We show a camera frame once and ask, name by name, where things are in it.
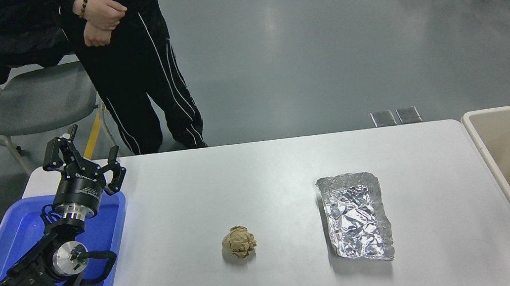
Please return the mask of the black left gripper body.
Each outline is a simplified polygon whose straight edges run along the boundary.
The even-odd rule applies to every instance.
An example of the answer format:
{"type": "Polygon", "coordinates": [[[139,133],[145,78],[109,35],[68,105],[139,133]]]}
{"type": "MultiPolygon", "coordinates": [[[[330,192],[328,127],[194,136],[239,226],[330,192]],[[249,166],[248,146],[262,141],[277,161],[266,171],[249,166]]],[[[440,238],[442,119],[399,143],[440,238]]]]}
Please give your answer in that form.
{"type": "Polygon", "coordinates": [[[102,189],[106,185],[104,175],[96,174],[98,165],[86,166],[80,172],[62,172],[53,201],[54,212],[63,213],[64,208],[76,204],[84,206],[91,213],[98,212],[102,189]]]}

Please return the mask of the person's left hand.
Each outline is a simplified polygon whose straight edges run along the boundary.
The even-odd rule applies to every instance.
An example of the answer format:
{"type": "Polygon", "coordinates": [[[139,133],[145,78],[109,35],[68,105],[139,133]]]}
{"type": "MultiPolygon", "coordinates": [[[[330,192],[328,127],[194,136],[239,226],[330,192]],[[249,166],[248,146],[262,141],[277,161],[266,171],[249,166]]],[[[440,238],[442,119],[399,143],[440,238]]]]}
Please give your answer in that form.
{"type": "Polygon", "coordinates": [[[112,30],[103,30],[97,28],[92,23],[87,22],[84,28],[84,43],[88,47],[103,47],[111,43],[112,30]]]}

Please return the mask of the person's right hand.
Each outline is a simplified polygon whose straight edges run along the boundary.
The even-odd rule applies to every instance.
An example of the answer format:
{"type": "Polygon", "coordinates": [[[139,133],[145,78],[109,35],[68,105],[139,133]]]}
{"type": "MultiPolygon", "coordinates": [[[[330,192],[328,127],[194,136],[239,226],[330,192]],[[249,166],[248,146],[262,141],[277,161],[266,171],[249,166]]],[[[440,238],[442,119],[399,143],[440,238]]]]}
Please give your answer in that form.
{"type": "Polygon", "coordinates": [[[84,18],[100,30],[114,30],[127,13],[127,8],[114,0],[87,0],[84,18]]]}

